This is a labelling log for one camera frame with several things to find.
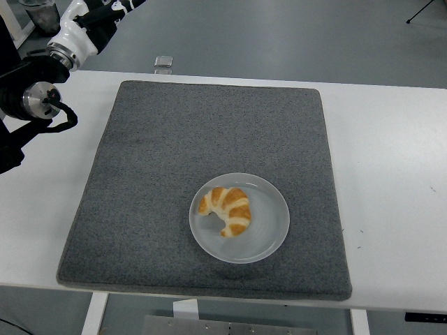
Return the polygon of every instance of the round plate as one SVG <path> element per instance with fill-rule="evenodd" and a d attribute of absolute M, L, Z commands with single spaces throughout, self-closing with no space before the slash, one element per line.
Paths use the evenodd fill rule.
<path fill-rule="evenodd" d="M 214 187 L 241 188 L 250 201 L 251 222 L 239 236 L 222 237 L 225 223 L 215 213 L 201 216 L 198 205 Z M 197 243 L 218 260 L 252 263 L 274 253 L 286 238 L 290 216 L 282 194 L 268 181 L 247 173 L 223 174 L 207 182 L 194 196 L 189 225 Z"/>

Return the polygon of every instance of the white table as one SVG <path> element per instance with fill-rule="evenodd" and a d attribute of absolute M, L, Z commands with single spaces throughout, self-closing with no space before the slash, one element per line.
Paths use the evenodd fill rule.
<path fill-rule="evenodd" d="M 79 124 L 39 135 L 0 175 L 0 285 L 65 289 L 56 271 L 124 80 L 318 89 L 353 285 L 303 306 L 447 312 L 447 91 L 78 71 L 58 84 Z M 58 116 L 55 122 L 64 120 Z M 23 121 L 6 117 L 11 130 Z"/>

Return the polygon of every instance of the gray felt mat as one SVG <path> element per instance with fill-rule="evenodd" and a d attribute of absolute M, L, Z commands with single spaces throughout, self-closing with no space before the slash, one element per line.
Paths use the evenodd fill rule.
<path fill-rule="evenodd" d="M 198 189 L 230 172 L 270 181 L 291 216 L 282 246 L 247 265 L 208 255 L 189 227 Z M 123 82 L 57 279 L 121 292 L 349 298 L 319 92 Z"/>

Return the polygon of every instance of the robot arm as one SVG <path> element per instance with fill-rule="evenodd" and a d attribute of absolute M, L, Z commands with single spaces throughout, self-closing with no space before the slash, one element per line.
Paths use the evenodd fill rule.
<path fill-rule="evenodd" d="M 65 82 L 69 71 L 99 54 L 117 30 L 119 21 L 145 0 L 73 0 L 61 17 L 61 31 L 50 40 L 46 54 L 20 58 L 0 17 L 0 109 L 10 117 L 29 120 L 9 133 L 0 119 L 0 174 L 19 166 L 23 146 L 39 133 L 56 133 L 74 127 L 78 119 L 60 100 L 53 85 Z M 48 128 L 63 110 L 67 122 Z"/>
<path fill-rule="evenodd" d="M 69 70 L 81 67 L 87 57 L 99 54 L 125 15 L 145 0 L 74 0 L 61 17 L 61 31 L 50 40 L 47 52 Z"/>

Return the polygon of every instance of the croissant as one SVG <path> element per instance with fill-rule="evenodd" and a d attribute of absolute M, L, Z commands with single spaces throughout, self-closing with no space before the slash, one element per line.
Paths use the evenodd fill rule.
<path fill-rule="evenodd" d="M 251 221 L 249 198 L 240 188 L 213 188 L 202 198 L 198 213 L 206 216 L 211 212 L 225 221 L 221 236 L 234 237 L 243 233 Z"/>

